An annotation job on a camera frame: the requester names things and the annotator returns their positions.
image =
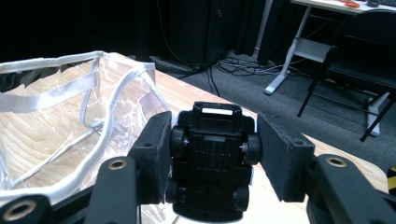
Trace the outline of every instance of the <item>black curtain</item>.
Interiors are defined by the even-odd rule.
[[[244,4],[235,54],[252,55],[262,23],[265,0],[248,0]],[[297,33],[306,7],[290,0],[273,0],[260,45],[258,61],[277,64],[285,61],[286,54]]]
[[[170,0],[0,1],[0,63],[93,50],[146,62],[167,54],[169,21]]]
[[[265,0],[247,0],[241,13],[241,25],[236,40],[235,54],[252,55],[264,11]]]
[[[274,0],[265,26],[260,52],[257,60],[267,63],[269,60],[282,64],[306,7],[296,5],[290,0]]]

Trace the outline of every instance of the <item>black toy car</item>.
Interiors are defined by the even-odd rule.
[[[170,139],[165,200],[184,217],[235,221],[248,209],[252,166],[261,159],[255,120],[238,105],[196,102],[180,112]]]

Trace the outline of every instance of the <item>wooden table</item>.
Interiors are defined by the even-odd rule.
[[[180,109],[192,108],[195,101],[230,103],[159,71],[156,71],[155,79],[157,88],[175,114]],[[387,178],[377,166],[314,138],[307,137],[316,145],[315,155],[330,153],[345,157],[359,167],[376,189],[384,192],[388,191]],[[249,207],[244,214],[244,218],[236,223],[309,223],[305,208],[306,200],[304,203],[281,203],[277,199],[264,170],[260,165],[256,165],[254,166],[252,186],[250,186]],[[179,217],[177,223],[194,222]]]

